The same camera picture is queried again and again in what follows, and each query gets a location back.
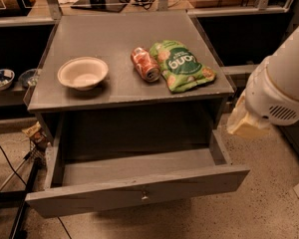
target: red can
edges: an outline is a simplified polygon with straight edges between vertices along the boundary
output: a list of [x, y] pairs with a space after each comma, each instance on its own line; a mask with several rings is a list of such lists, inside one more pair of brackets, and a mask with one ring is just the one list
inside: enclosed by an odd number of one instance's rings
[[139, 72], [141, 77], [147, 82], [154, 82], [158, 80], [160, 71], [159, 65], [155, 58], [144, 48], [137, 47], [131, 53], [131, 60], [135, 69]]

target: open drawer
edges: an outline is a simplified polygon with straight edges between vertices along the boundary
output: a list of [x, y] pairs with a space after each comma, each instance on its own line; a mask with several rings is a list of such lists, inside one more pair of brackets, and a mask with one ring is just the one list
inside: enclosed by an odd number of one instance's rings
[[48, 165], [26, 198], [43, 217], [235, 191], [249, 171], [197, 101], [66, 112]]

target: paper bowl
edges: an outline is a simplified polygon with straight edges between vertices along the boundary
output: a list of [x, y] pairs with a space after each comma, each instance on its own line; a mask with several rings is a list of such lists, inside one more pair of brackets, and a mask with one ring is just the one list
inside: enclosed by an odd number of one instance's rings
[[9, 69], [0, 69], [0, 91], [8, 89], [12, 83], [15, 74]]
[[108, 65], [97, 58], [83, 57], [64, 64], [58, 72], [59, 82], [68, 88], [88, 91], [108, 74]]

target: blue bowl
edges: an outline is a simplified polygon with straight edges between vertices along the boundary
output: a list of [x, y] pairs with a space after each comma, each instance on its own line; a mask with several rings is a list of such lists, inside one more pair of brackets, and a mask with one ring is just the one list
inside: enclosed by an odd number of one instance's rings
[[8, 89], [13, 82], [15, 74], [9, 69], [0, 70], [0, 91]]
[[22, 87], [28, 88], [29, 87], [29, 81], [31, 78], [35, 75], [36, 69], [30, 69], [26, 72], [24, 72], [18, 79], [18, 81], [21, 83]]

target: floor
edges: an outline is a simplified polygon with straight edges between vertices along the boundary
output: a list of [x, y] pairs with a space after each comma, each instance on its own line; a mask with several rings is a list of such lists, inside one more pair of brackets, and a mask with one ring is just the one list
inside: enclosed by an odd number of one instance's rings
[[[228, 135], [223, 115], [219, 131], [233, 164], [247, 164], [250, 172], [236, 192], [196, 197], [142, 207], [62, 217], [71, 238], [80, 239], [236, 239], [299, 238], [299, 200], [293, 187], [299, 183], [299, 157], [279, 129], [255, 140]], [[34, 119], [0, 121], [0, 144], [14, 167], [29, 151], [22, 132]], [[31, 163], [19, 173], [26, 179]], [[0, 151], [0, 185], [11, 170]], [[34, 190], [40, 190], [41, 169]], [[22, 189], [16, 176], [3, 191]], [[8, 238], [16, 207], [0, 207], [0, 239]], [[70, 238], [57, 218], [43, 219], [27, 209], [23, 229], [27, 238]]]

